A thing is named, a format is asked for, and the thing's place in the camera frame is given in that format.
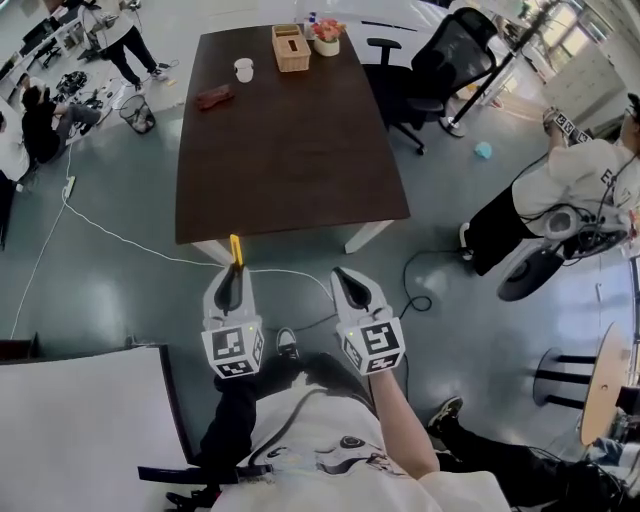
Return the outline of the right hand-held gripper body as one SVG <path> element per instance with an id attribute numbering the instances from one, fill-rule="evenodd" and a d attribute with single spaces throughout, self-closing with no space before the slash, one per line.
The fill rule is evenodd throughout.
<path id="1" fill-rule="evenodd" d="M 341 351 L 360 375 L 394 369 L 405 355 L 400 320 L 390 306 L 363 316 L 354 325 L 339 319 L 336 332 Z"/>

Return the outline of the person's left forearm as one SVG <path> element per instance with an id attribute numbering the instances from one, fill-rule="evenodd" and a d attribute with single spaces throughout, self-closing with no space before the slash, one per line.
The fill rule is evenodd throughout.
<path id="1" fill-rule="evenodd" d="M 251 453 L 251 434 L 256 423 L 257 378 L 254 375 L 214 379 L 221 394 L 215 417 L 200 441 L 197 466 L 234 468 Z"/>

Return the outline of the black mesh office chair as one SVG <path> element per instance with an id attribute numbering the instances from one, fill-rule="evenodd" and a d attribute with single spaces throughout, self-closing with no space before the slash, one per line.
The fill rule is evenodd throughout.
<path id="1" fill-rule="evenodd" d="M 369 38 L 367 44 L 381 50 L 381 59 L 378 64 L 366 64 L 364 70 L 384 126 L 399 130 L 424 155 L 425 145 L 414 132 L 445 117 L 455 93 L 496 69 L 489 42 L 497 33 L 480 11 L 460 8 L 444 18 L 408 67 L 389 63 L 391 52 L 402 48 L 400 43 Z"/>

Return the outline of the dark brown table white legs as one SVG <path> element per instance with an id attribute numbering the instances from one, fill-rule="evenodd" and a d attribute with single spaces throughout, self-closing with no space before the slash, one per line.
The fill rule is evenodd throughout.
<path id="1" fill-rule="evenodd" d="M 240 83 L 234 62 L 250 58 Z M 234 98 L 201 112 L 196 95 L 230 84 Z M 334 57 L 281 73 L 272 30 L 204 34 L 192 68 L 180 139 L 175 240 L 218 261 L 231 234 L 355 224 L 353 253 L 409 206 L 364 68 L 348 36 Z"/>

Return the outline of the black chest mount clamp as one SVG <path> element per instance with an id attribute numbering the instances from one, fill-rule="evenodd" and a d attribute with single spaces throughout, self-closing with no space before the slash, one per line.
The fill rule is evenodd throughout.
<path id="1" fill-rule="evenodd" d="M 220 496 L 223 486 L 254 481 L 273 472 L 273 467 L 269 464 L 228 470 L 208 470 L 200 467 L 181 470 L 138 467 L 138 477 L 142 481 L 203 486 L 202 490 L 192 491 L 189 497 L 167 492 L 167 500 L 174 505 L 168 512 L 196 512 L 198 508 L 211 508 Z"/>

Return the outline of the person's white printed shirt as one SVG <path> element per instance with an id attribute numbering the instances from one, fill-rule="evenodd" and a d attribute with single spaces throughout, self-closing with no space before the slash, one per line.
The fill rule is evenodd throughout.
<path id="1" fill-rule="evenodd" d="M 257 403 L 256 459 L 274 472 L 227 485 L 211 512 L 510 512 L 489 472 L 435 472 L 416 480 L 391 459 L 379 421 L 359 401 L 297 387 Z"/>

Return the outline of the black round table base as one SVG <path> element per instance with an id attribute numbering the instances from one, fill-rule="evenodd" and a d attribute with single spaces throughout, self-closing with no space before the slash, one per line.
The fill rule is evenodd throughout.
<path id="1" fill-rule="evenodd" d="M 549 349 L 540 359 L 538 367 L 533 373 L 532 397 L 534 403 L 543 407 L 547 404 L 582 411 L 586 400 L 572 399 L 560 395 L 564 384 L 588 387 L 591 375 L 571 373 L 566 370 L 567 365 L 587 365 L 595 367 L 595 356 L 568 355 L 558 348 Z"/>

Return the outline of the white desk with black edge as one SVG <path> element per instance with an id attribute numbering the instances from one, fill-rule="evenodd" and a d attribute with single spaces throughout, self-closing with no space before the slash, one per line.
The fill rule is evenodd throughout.
<path id="1" fill-rule="evenodd" d="M 0 512 L 168 512 L 184 469 L 167 350 L 0 365 Z"/>

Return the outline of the person's black trousers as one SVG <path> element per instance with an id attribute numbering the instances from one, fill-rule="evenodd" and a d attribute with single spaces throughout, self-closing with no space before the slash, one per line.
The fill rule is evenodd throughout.
<path id="1" fill-rule="evenodd" d="M 353 398 L 375 413 L 362 380 L 328 353 L 314 353 L 301 358 L 272 356 L 251 379 L 253 395 L 255 399 L 262 399 L 289 389 L 301 374 L 306 375 L 308 385 L 319 385 L 336 396 Z"/>

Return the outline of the person's right forearm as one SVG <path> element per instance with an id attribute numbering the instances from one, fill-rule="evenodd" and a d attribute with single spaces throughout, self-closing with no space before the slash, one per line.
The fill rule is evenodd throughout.
<path id="1" fill-rule="evenodd" d="M 372 374 L 369 384 L 389 457 L 416 480 L 438 472 L 440 464 L 431 440 L 393 372 Z"/>

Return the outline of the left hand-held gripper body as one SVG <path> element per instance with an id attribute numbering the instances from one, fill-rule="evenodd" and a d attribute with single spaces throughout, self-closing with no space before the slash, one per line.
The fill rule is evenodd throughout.
<path id="1" fill-rule="evenodd" d="M 265 345 L 262 319 L 207 329 L 201 333 L 209 366 L 220 379 L 259 372 Z"/>

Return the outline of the wicker tissue box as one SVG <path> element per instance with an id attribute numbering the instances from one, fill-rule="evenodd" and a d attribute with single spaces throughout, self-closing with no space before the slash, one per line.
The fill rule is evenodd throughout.
<path id="1" fill-rule="evenodd" d="M 307 71 L 311 50 L 298 24 L 272 27 L 272 46 L 281 73 Z"/>

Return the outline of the black pole stand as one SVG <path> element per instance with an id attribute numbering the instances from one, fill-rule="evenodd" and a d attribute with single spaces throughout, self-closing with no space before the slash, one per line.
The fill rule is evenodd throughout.
<path id="1" fill-rule="evenodd" d="M 524 32 L 524 34 L 517 41 L 515 47 L 511 49 L 501 63 L 493 70 L 484 82 L 476 89 L 471 98 L 461 107 L 461 109 L 453 116 L 448 116 L 439 121 L 443 130 L 455 137 L 464 138 L 467 134 L 467 128 L 462 122 L 462 118 L 468 113 L 468 111 L 485 95 L 490 86 L 500 77 L 500 75 L 509 67 L 511 62 L 517 57 L 521 50 L 529 43 L 536 32 L 539 31 L 544 24 L 549 12 L 557 5 L 555 0 L 546 3 L 536 15 L 533 23 Z"/>

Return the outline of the pile of black equipment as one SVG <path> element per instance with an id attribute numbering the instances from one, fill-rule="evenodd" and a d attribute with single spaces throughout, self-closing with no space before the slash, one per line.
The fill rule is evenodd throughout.
<path id="1" fill-rule="evenodd" d="M 88 74 L 84 71 L 73 71 L 64 74 L 56 85 L 56 94 L 52 97 L 54 103 L 81 104 L 100 110 L 104 102 L 98 98 L 99 90 L 85 91 L 89 81 Z"/>

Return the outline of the white pot of pink flowers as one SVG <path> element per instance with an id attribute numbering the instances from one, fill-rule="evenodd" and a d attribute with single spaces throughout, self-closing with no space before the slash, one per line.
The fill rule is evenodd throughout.
<path id="1" fill-rule="evenodd" d="M 337 56 L 340 52 L 340 36 L 346 25 L 335 19 L 321 19 L 316 21 L 314 49 L 324 57 Z"/>

